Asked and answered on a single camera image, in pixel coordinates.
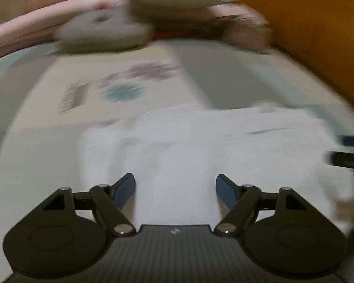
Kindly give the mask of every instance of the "wooden headboard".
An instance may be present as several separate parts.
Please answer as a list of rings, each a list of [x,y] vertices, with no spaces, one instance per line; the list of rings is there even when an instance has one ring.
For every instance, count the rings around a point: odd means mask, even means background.
[[[275,46],[354,106],[354,0],[239,0],[274,29]]]

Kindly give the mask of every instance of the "blue object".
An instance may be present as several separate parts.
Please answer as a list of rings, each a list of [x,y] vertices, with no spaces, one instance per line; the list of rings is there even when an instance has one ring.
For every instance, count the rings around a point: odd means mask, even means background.
[[[121,210],[125,206],[127,200],[134,193],[135,186],[135,178],[131,175],[115,190],[113,202],[118,209]]]
[[[354,147],[354,136],[340,135],[338,138],[342,145]]]
[[[233,209],[237,203],[236,190],[224,181],[220,175],[216,178],[215,189],[216,194],[223,201],[224,205],[229,210]]]

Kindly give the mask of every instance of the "black object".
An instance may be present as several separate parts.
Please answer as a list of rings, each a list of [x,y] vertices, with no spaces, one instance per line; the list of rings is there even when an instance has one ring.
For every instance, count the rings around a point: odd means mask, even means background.
[[[329,155],[329,161],[333,166],[354,169],[354,153],[332,152]]]
[[[345,236],[291,188],[262,193],[219,175],[216,192],[230,212],[214,231],[143,225],[138,232],[119,211],[134,190],[132,174],[85,193],[57,190],[6,235],[8,282],[341,282],[333,272]],[[97,223],[75,209],[92,210]],[[263,210],[275,214],[256,222]]]

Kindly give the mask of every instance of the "white cloth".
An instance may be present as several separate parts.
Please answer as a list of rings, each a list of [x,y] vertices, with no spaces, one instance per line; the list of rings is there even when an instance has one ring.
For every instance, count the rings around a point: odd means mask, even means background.
[[[218,174],[264,192],[289,186],[345,234],[354,225],[354,172],[326,164],[328,151],[341,148],[324,122],[304,110],[165,108],[90,128],[80,148],[86,190],[134,174],[137,228],[214,227],[223,217],[215,193]],[[338,203],[350,201],[346,219],[339,219]],[[259,218],[269,215],[260,212]]]

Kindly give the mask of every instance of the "teal flower print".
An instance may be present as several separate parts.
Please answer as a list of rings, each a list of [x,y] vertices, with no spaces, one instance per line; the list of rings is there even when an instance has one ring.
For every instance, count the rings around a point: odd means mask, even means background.
[[[110,102],[126,102],[139,98],[143,94],[143,87],[135,84],[112,85],[105,90],[104,98]]]

